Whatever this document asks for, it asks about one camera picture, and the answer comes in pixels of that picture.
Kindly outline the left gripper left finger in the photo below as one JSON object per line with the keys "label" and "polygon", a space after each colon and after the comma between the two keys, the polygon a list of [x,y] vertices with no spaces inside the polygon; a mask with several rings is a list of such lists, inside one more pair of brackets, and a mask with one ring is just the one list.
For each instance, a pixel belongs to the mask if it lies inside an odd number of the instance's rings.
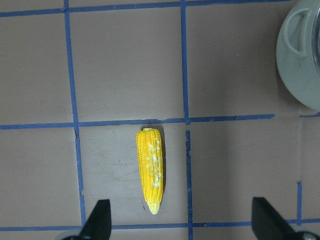
{"label": "left gripper left finger", "polygon": [[109,240],[111,236],[111,204],[109,199],[98,200],[84,227],[79,240]]}

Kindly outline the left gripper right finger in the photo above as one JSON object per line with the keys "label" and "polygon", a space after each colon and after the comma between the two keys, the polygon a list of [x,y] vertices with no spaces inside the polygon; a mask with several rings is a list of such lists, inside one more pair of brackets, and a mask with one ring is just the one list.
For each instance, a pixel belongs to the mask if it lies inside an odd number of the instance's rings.
{"label": "left gripper right finger", "polygon": [[286,240],[295,230],[264,197],[253,197],[251,228],[258,240]]}

